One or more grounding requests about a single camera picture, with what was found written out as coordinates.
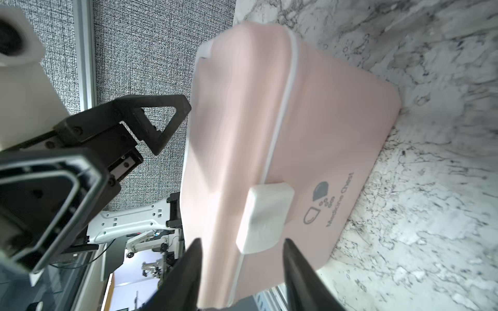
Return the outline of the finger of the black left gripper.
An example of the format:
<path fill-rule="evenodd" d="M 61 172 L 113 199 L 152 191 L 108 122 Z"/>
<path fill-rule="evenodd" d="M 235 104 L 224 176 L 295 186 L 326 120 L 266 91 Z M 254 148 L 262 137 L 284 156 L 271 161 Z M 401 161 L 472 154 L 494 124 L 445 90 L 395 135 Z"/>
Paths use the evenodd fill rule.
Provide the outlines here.
<path fill-rule="evenodd" d="M 37 273 L 121 191 L 89 149 L 1 153 L 1 266 Z"/>
<path fill-rule="evenodd" d="M 159 131 L 145 115 L 144 108 L 170 107 L 175 114 Z M 67 145 L 80 145 L 124 122 L 154 155 L 159 155 L 186 120 L 191 105 L 185 95 L 127 95 L 72 115 L 54 126 L 54 131 Z"/>

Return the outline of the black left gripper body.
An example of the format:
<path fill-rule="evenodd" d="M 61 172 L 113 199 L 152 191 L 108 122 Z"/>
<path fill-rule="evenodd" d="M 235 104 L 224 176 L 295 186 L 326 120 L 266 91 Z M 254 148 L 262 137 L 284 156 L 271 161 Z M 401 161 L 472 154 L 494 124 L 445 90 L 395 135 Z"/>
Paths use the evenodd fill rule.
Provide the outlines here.
<path fill-rule="evenodd" d="M 120 182 L 143 163 L 143 156 L 136 148 L 137 142 L 129 131 L 117 124 L 91 137 L 83 143 L 66 143 L 55 131 L 24 141 L 11 147 L 12 151 L 53 150 L 84 148 L 91 150 L 108 169 L 113 180 L 108 182 L 96 206 L 89 213 L 93 218 L 99 214 L 121 191 Z"/>

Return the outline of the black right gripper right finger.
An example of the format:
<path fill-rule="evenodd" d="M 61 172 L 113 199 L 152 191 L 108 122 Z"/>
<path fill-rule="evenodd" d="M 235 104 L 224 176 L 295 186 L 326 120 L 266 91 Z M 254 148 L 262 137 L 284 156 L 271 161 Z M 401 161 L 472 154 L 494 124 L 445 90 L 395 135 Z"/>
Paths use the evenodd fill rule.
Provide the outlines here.
<path fill-rule="evenodd" d="M 290 238 L 283 244 L 283 269 L 288 310 L 345 311 Z"/>

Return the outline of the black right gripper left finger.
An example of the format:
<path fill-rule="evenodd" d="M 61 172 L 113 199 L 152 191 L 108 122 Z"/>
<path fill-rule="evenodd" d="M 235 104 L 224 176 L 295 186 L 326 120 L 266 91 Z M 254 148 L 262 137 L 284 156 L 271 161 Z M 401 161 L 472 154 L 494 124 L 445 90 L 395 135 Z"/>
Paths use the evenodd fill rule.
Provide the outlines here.
<path fill-rule="evenodd" d="M 141 309 L 147 311 L 198 310 L 202 257 L 202 241 L 196 238 L 167 274 L 156 293 Z"/>

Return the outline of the pink white medicine box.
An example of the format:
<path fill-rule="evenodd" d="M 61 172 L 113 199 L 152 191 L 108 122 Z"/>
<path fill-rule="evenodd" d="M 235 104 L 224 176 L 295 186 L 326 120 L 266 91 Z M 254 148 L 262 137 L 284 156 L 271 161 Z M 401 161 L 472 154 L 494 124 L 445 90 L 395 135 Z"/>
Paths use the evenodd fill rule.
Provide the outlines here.
<path fill-rule="evenodd" d="M 203 43 L 180 191 L 185 242 L 203 247 L 198 307 L 281 284 L 286 239 L 323 267 L 401 105 L 393 84 L 278 24 Z"/>

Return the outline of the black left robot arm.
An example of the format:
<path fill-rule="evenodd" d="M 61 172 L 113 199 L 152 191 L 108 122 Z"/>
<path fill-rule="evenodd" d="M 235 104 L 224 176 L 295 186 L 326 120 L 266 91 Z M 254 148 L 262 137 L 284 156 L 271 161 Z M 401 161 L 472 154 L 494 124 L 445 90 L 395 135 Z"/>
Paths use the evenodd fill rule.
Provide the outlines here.
<path fill-rule="evenodd" d="M 132 211 L 106 206 L 143 163 L 137 144 L 160 154 L 190 111 L 184 95 L 127 95 L 3 150 L 1 264 L 38 273 L 64 253 L 167 229 L 165 200 Z"/>

